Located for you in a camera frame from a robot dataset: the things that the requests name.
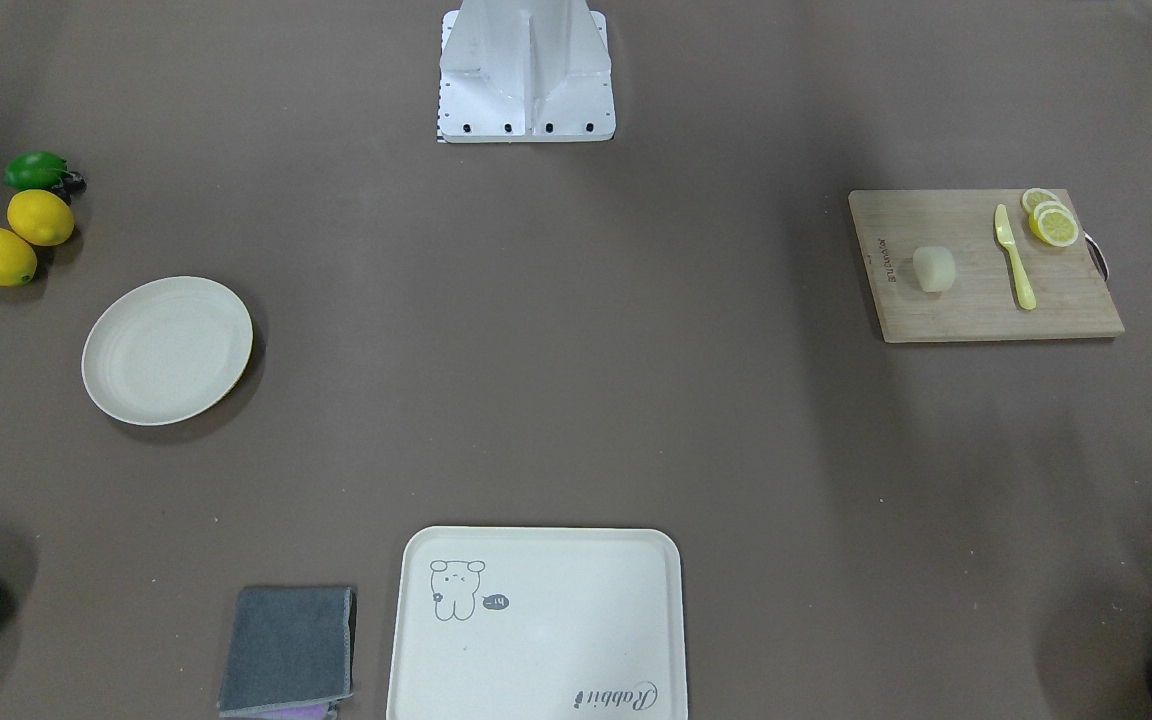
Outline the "cream round plate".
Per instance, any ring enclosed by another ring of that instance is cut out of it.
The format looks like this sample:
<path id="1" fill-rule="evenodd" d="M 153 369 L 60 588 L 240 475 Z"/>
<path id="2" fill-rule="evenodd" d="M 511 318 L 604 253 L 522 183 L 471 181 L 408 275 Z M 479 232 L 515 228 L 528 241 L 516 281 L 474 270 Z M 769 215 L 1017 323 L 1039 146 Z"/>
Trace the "cream round plate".
<path id="1" fill-rule="evenodd" d="M 84 342 L 81 379 L 109 418 L 162 427 L 229 395 L 250 364 L 253 338 L 236 291 L 207 278 L 166 276 L 100 314 Z"/>

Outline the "cream rectangular tray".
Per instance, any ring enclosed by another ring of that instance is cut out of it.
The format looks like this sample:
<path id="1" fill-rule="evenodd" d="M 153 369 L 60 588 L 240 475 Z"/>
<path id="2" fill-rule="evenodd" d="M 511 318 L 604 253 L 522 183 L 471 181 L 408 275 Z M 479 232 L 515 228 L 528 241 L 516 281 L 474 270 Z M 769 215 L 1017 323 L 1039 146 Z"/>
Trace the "cream rectangular tray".
<path id="1" fill-rule="evenodd" d="M 685 719 L 676 543 L 655 529 L 422 529 L 399 575 L 387 717 Z"/>

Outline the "grey folded cloth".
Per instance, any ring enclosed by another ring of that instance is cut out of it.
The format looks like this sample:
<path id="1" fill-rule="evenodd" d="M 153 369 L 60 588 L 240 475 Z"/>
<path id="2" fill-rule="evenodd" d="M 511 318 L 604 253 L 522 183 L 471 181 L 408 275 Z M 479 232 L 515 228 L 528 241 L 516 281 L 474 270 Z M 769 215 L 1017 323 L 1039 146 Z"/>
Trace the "grey folded cloth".
<path id="1" fill-rule="evenodd" d="M 353 694 L 353 602 L 348 585 L 243 588 L 218 715 L 335 719 Z"/>

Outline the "bamboo cutting board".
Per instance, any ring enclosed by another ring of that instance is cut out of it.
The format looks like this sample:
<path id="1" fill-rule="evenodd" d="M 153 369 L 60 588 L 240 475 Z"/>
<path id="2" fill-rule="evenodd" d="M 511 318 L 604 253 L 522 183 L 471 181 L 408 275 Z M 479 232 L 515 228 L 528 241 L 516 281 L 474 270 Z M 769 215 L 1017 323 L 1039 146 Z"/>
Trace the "bamboo cutting board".
<path id="1" fill-rule="evenodd" d="M 1009 263 L 993 214 L 1007 206 L 1037 309 L 1011 295 Z M 1126 328 L 1083 240 L 1049 247 L 1032 232 L 1020 190 L 854 190 L 847 196 L 867 265 L 879 328 L 888 343 L 1119 338 Z M 918 247 L 946 247 L 957 265 L 950 290 L 924 293 L 914 272 Z"/>

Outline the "yellow plastic knife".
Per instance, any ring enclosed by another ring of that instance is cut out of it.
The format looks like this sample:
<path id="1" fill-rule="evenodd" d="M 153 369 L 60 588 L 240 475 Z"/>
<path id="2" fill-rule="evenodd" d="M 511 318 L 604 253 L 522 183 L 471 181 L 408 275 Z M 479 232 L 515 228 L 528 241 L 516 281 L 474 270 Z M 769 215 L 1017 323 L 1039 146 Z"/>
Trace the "yellow plastic knife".
<path id="1" fill-rule="evenodd" d="M 996 245 L 1005 251 L 1007 265 L 1011 278 L 1011 295 L 1016 305 L 1023 311 L 1037 309 L 1036 291 L 1030 285 L 1023 260 L 1021 260 L 1018 242 L 1011 232 L 1009 210 L 1005 204 L 998 204 L 993 214 L 993 228 L 995 228 Z"/>

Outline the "lemon slice back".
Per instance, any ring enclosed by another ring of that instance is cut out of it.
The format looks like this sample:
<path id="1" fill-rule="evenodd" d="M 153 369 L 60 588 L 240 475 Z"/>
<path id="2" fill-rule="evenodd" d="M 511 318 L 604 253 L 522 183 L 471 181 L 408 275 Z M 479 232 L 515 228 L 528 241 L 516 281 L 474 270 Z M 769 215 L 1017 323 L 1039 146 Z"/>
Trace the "lemon slice back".
<path id="1" fill-rule="evenodd" d="M 1047 202 L 1056 202 L 1058 205 L 1064 205 L 1064 202 L 1055 192 L 1047 190 L 1047 188 L 1030 187 L 1021 194 L 1021 206 L 1023 206 L 1029 217 L 1036 215 L 1039 206 L 1047 204 Z"/>

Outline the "yellow lemon far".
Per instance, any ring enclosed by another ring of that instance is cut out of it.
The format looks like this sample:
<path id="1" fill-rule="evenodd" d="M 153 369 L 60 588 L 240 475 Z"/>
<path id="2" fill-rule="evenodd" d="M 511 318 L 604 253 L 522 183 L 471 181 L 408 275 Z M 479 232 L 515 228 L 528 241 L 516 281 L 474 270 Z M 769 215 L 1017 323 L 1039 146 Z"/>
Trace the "yellow lemon far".
<path id="1" fill-rule="evenodd" d="M 33 247 L 58 247 L 76 229 L 76 218 L 65 200 L 46 190 L 15 194 L 6 206 L 12 232 Z"/>

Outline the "green lime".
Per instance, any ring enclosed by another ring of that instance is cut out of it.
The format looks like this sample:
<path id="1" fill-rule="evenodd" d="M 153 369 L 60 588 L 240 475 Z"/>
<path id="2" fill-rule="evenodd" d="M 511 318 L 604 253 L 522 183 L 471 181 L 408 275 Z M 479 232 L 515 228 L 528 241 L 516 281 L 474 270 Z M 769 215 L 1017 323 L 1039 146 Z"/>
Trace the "green lime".
<path id="1" fill-rule="evenodd" d="M 68 176 L 67 160 L 50 151 L 23 152 L 3 169 L 3 183 L 18 191 L 50 190 L 63 185 Z"/>

